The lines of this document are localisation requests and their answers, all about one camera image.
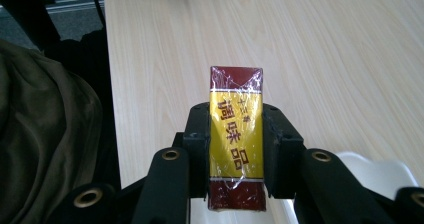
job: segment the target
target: olive green cloth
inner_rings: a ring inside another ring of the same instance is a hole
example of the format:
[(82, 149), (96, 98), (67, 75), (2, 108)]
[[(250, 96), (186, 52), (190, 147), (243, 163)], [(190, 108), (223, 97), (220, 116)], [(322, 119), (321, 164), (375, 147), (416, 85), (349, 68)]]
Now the olive green cloth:
[(45, 223), (92, 180), (102, 107), (42, 53), (0, 40), (0, 223)]

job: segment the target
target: wooden table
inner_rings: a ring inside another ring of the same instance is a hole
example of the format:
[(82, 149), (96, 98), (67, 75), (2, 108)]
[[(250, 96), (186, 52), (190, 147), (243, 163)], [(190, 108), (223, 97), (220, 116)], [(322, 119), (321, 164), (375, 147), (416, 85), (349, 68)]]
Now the wooden table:
[(309, 148), (401, 160), (424, 184), (424, 0), (105, 0), (123, 186), (209, 100), (210, 66), (262, 67)]

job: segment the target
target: light wood tabletop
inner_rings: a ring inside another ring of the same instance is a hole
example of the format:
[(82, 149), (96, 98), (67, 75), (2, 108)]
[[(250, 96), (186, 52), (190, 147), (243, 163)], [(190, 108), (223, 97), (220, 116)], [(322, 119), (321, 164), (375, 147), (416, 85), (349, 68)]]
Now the light wood tabletop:
[(261, 67), (308, 148), (400, 160), (424, 184), (424, 0), (105, 0), (123, 186), (209, 101), (211, 66)]

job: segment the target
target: plastic wrap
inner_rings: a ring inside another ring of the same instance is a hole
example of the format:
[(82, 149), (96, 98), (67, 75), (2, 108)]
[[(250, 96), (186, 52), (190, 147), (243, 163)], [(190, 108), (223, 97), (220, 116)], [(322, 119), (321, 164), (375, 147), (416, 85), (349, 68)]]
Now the plastic wrap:
[(262, 69), (211, 67), (211, 210), (265, 211)]

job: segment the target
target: yellow label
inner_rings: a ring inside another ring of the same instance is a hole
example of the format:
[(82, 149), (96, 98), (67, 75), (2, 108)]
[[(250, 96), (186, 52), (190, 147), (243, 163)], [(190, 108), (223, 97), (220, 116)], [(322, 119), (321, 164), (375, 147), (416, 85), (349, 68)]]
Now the yellow label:
[(263, 178), (262, 94), (210, 93), (210, 176)]

